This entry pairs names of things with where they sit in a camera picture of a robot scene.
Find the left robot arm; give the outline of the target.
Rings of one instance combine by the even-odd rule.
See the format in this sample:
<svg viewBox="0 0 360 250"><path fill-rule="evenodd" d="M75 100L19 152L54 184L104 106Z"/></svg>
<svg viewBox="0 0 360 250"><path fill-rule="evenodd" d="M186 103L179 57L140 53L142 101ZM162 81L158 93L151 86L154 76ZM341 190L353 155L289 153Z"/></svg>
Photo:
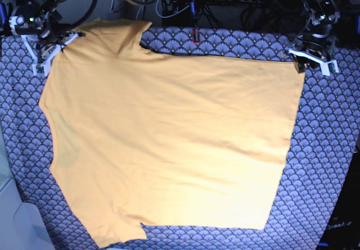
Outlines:
<svg viewBox="0 0 360 250"><path fill-rule="evenodd" d="M339 72L334 59L337 37L332 29L340 18L340 11L334 0L301 1L307 20L288 48L295 68L300 74L314 67L319 67L323 76L336 74Z"/></svg>

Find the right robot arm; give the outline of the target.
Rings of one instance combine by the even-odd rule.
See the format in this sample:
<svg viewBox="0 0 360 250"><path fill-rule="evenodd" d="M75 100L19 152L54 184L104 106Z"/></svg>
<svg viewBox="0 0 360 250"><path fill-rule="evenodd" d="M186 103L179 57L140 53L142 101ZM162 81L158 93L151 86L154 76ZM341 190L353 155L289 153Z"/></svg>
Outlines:
<svg viewBox="0 0 360 250"><path fill-rule="evenodd" d="M1 4L1 35L22 39L33 59L31 69L35 76L48 76L54 57L75 39L85 37L85 33L75 29L90 17L98 2L92 0L84 16L75 23L62 24L57 7L65 1L24 0L23 4L9 10Z"/></svg>

